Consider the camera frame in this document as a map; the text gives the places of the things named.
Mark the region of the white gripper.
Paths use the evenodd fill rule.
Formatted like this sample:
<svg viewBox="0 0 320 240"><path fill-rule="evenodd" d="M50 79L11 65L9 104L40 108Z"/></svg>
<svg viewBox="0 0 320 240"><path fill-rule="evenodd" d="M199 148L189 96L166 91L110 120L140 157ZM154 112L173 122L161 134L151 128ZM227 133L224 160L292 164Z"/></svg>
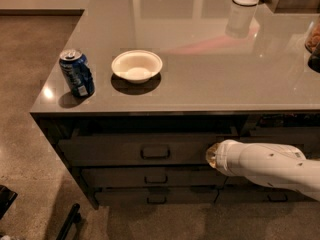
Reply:
<svg viewBox="0 0 320 240"><path fill-rule="evenodd" d="M234 140L215 143L206 151L208 164L226 176L247 176L248 170L240 163L248 144Z"/></svg>

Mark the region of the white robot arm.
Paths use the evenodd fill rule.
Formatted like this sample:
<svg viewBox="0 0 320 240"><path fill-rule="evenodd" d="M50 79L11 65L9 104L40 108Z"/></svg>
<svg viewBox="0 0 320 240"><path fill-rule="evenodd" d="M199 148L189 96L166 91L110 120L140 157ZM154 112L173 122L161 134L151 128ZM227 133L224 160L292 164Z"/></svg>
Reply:
<svg viewBox="0 0 320 240"><path fill-rule="evenodd" d="M226 176L245 177L257 185L320 201L320 161L307 159L294 146L225 140L207 149L206 160Z"/></svg>

